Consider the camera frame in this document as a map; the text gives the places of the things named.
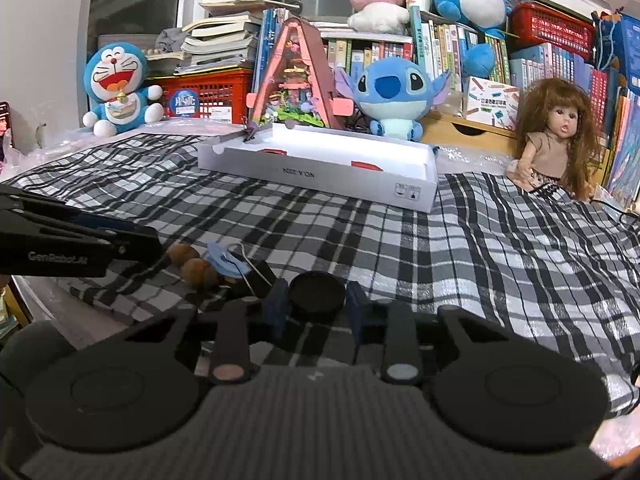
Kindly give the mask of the black white plaid cloth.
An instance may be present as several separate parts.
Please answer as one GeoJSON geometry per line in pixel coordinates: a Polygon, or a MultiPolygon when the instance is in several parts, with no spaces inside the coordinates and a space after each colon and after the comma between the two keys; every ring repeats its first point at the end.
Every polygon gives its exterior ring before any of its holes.
{"type": "Polygon", "coordinates": [[[639,403],[639,226],[504,177],[444,174],[428,214],[203,170],[195,136],[87,148],[10,185],[152,226],[166,244],[243,249],[292,280],[310,270],[423,312],[462,307],[587,365],[613,416],[639,403]]]}

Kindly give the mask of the brown walnut back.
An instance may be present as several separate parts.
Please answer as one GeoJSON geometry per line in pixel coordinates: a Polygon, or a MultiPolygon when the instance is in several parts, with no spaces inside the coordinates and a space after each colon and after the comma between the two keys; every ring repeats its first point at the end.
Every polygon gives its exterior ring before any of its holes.
{"type": "Polygon", "coordinates": [[[187,261],[196,259],[200,256],[196,249],[186,243],[172,244],[167,249],[166,254],[168,255],[170,262],[177,268],[181,268],[187,261]]]}

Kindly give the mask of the brown walnut front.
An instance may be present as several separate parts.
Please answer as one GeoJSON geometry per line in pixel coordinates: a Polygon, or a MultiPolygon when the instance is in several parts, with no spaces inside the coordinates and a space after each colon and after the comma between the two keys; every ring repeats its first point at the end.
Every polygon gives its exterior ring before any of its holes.
{"type": "Polygon", "coordinates": [[[180,268],[183,281],[191,288],[212,287],[218,283],[218,272],[206,260],[192,258],[180,268]]]}

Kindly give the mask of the Doraemon plush toy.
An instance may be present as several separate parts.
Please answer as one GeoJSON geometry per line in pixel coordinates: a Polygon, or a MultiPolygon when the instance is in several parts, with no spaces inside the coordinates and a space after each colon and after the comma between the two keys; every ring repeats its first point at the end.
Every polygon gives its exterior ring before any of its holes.
{"type": "Polygon", "coordinates": [[[145,87],[148,62],[144,53],[128,42],[114,42],[96,52],[84,71],[84,87],[94,107],[82,123],[99,138],[110,138],[164,116],[157,84],[145,87]]]}

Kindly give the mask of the brown haired baby doll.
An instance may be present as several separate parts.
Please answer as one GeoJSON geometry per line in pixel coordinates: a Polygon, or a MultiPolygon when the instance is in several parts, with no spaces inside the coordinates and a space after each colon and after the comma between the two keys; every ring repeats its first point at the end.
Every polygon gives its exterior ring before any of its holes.
{"type": "Polygon", "coordinates": [[[506,176],[525,192],[545,184],[575,200],[592,194],[589,167],[599,151],[588,96],[561,78],[536,81],[521,98],[516,120],[518,157],[506,176]]]}

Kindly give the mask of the red plastic piece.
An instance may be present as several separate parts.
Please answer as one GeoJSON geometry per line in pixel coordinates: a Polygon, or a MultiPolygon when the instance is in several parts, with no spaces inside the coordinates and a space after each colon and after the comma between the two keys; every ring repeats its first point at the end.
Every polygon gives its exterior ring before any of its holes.
{"type": "Polygon", "coordinates": [[[350,166],[352,166],[354,168],[371,170],[371,171],[378,171],[378,172],[383,172],[384,171],[378,165],[371,164],[370,162],[360,162],[359,160],[352,160],[352,162],[350,163],[350,166]]]}
{"type": "Polygon", "coordinates": [[[288,153],[285,150],[276,150],[275,148],[262,148],[261,153],[286,156],[288,153]]]}

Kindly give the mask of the brown walnut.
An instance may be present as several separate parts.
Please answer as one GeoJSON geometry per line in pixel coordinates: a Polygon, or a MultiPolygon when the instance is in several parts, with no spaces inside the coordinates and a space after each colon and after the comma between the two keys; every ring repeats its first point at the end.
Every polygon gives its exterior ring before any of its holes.
{"type": "Polygon", "coordinates": [[[191,288],[212,287],[218,283],[218,272],[206,260],[192,258],[180,268],[183,281],[191,288]]]}
{"type": "Polygon", "coordinates": [[[166,254],[168,255],[170,262],[177,268],[181,268],[187,261],[196,259],[200,256],[196,249],[186,243],[172,244],[167,249],[166,254]]]}

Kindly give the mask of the pink triangular miniature house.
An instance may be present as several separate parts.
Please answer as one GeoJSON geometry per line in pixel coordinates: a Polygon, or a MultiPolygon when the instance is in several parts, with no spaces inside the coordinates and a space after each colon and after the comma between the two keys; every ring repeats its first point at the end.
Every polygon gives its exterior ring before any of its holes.
{"type": "Polygon", "coordinates": [[[283,23],[265,76],[246,106],[255,125],[341,129],[354,112],[354,102],[337,91],[320,32],[301,18],[283,23]]]}

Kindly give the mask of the stack of books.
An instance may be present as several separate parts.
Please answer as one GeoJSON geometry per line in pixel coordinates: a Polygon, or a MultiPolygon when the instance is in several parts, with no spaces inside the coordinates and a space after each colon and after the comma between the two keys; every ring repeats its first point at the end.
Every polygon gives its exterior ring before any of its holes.
{"type": "Polygon", "coordinates": [[[302,10],[299,1],[277,0],[203,0],[208,12],[183,27],[183,60],[175,75],[191,75],[250,67],[270,57],[282,24],[302,10]]]}

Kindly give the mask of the blue plastic clip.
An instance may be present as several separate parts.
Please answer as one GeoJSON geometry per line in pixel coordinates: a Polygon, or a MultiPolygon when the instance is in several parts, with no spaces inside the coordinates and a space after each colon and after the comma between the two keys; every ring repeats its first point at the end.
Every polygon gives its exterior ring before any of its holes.
{"type": "Polygon", "coordinates": [[[225,278],[242,280],[250,272],[250,267],[243,260],[215,242],[207,243],[204,259],[225,278]]]}

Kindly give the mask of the red plastic basket right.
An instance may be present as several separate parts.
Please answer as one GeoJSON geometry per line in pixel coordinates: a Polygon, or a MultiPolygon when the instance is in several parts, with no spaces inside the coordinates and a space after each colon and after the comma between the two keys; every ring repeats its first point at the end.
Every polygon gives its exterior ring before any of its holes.
{"type": "Polygon", "coordinates": [[[510,33],[514,47],[527,48],[548,42],[586,61],[591,58],[594,27],[541,3],[526,1],[514,6],[510,33]]]}

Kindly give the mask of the black round lid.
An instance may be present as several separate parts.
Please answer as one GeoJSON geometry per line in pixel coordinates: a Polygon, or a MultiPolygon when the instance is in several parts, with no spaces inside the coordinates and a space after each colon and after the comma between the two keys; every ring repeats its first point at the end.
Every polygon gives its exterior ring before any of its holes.
{"type": "Polygon", "coordinates": [[[288,288],[290,315],[299,322],[332,324],[345,303],[345,286],[321,271],[298,274],[288,288]]]}

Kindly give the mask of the black binder clip on box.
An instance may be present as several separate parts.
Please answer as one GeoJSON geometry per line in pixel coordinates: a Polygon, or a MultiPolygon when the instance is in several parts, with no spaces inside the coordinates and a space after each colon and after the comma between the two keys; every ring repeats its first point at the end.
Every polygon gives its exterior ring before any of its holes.
{"type": "Polygon", "coordinates": [[[244,129],[244,143],[248,143],[254,139],[256,134],[260,131],[260,125],[256,124],[256,122],[250,122],[244,129]]]}

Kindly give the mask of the black binder clip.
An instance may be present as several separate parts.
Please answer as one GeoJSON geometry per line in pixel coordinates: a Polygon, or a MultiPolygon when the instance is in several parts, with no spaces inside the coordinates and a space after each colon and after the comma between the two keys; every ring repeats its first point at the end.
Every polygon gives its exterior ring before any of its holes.
{"type": "Polygon", "coordinates": [[[244,281],[248,290],[257,298],[266,298],[277,278],[265,260],[252,260],[241,243],[227,247],[231,265],[244,281]]]}
{"type": "Polygon", "coordinates": [[[260,125],[256,124],[256,122],[250,122],[244,129],[244,143],[248,143],[254,139],[256,134],[260,131],[260,125]]]}

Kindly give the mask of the blue paper bag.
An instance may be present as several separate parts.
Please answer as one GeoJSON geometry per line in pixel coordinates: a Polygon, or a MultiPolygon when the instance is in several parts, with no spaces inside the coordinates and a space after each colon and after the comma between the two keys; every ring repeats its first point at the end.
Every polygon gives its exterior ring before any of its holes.
{"type": "Polygon", "coordinates": [[[618,73],[626,79],[627,87],[639,92],[639,20],[623,9],[613,13],[591,13],[596,39],[594,62],[598,70],[607,70],[618,62],[618,73]]]}

